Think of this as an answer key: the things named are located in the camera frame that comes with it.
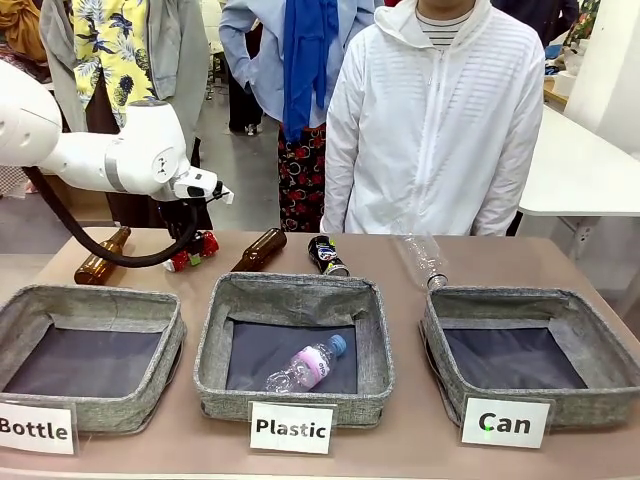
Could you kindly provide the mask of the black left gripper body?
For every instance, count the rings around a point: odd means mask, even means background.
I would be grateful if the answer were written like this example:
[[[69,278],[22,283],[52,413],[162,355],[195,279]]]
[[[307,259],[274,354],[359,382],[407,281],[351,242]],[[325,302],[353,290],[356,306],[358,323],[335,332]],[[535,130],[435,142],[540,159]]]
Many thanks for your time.
[[[160,202],[158,209],[170,237],[174,240],[181,238],[188,227],[194,223],[199,230],[213,229],[205,199]]]

